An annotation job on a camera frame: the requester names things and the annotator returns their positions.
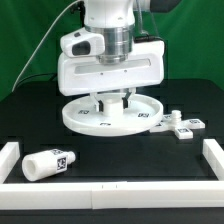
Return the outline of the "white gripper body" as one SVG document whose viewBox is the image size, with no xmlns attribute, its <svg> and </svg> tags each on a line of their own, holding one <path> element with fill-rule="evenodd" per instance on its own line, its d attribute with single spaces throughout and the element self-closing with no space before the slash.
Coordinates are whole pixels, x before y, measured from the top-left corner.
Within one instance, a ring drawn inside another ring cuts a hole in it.
<svg viewBox="0 0 224 224">
<path fill-rule="evenodd" d="M 164 43 L 131 43 L 128 54 L 106 55 L 106 40 L 84 28 L 63 36 L 58 85 L 65 96 L 160 84 Z"/>
</svg>

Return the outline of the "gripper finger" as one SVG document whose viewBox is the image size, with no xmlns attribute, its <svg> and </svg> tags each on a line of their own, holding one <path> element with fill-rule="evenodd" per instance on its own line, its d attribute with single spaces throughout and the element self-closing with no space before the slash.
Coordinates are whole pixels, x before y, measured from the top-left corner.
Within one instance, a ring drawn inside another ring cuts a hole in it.
<svg viewBox="0 0 224 224">
<path fill-rule="evenodd" d="M 123 109 L 128 108 L 128 106 L 129 106 L 129 98 L 132 95 L 134 95 L 135 93 L 136 93 L 136 88 L 135 87 L 127 89 L 127 92 L 126 92 L 125 96 L 122 97 Z"/>
<path fill-rule="evenodd" d="M 102 102 L 97 99 L 97 93 L 90 93 L 90 99 L 95 105 L 96 112 L 102 111 Z"/>
</svg>

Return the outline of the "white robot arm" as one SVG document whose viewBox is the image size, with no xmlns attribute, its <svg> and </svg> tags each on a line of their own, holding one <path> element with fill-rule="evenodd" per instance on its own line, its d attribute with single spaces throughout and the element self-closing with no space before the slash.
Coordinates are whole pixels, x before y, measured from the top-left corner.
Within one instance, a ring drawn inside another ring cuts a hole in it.
<svg viewBox="0 0 224 224">
<path fill-rule="evenodd" d="M 65 96 L 157 85 L 163 41 L 134 37 L 135 12 L 169 12 L 181 0 L 84 0 L 84 27 L 63 36 L 58 85 Z"/>
</svg>

